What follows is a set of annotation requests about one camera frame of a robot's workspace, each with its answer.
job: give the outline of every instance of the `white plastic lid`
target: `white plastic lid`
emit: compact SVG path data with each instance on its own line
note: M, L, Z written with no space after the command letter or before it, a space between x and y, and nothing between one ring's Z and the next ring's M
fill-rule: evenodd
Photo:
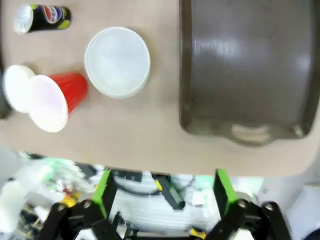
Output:
M92 84L112 98L128 98L146 84L150 55L144 40L124 27L99 32L85 52L85 69Z
M30 105L31 82L35 73L28 67L12 65L4 73L4 95L13 109L27 113Z

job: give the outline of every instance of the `pepsi can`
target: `pepsi can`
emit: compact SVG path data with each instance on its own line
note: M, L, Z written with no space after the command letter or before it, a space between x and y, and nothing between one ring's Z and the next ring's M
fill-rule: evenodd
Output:
M18 34L66 29L71 23L71 12L65 6L25 4L18 9L13 22Z

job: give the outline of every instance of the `beige table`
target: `beige table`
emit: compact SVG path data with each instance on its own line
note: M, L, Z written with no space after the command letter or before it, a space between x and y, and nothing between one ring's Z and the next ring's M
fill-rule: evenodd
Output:
M304 171L315 159L320 120L302 140L277 140L261 148L238 146L221 137L199 137L179 125L179 2L177 0L38 0L69 6L70 28L17 35L16 8L24 0L2 0L2 49L6 67L25 64L36 73L84 71L84 54L100 30L123 26L137 31L151 54L147 85L130 99L115 100L90 85L84 103L58 133L35 126L15 112L0 122L0 144L114 168L166 173L283 176Z

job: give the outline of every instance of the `gray baking tray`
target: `gray baking tray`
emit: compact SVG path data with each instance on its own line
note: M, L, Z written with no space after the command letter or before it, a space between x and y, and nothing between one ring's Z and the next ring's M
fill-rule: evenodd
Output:
M181 127L247 146L300 139L320 92L316 0L180 0Z

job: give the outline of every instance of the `red solo cup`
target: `red solo cup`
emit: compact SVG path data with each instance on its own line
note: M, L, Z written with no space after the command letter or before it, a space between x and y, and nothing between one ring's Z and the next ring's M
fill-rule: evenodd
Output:
M39 128L51 133L65 127L69 114L88 93L86 79L77 72L37 75L30 82L29 116Z

